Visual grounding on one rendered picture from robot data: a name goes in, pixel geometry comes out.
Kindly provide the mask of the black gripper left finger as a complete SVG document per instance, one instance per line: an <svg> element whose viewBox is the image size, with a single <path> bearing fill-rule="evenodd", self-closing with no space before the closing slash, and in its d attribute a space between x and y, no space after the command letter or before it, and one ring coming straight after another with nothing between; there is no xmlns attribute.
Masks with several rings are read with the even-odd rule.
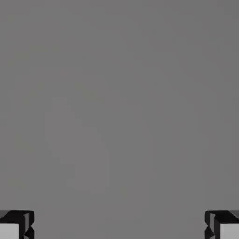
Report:
<svg viewBox="0 0 239 239"><path fill-rule="evenodd" d="M0 210L0 239L35 239L32 210Z"/></svg>

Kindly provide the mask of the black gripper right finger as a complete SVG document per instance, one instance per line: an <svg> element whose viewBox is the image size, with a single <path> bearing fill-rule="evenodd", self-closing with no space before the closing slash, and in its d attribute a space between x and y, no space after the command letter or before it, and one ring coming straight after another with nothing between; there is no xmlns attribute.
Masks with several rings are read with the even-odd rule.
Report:
<svg viewBox="0 0 239 239"><path fill-rule="evenodd" d="M239 239L239 210L207 210L204 239Z"/></svg>

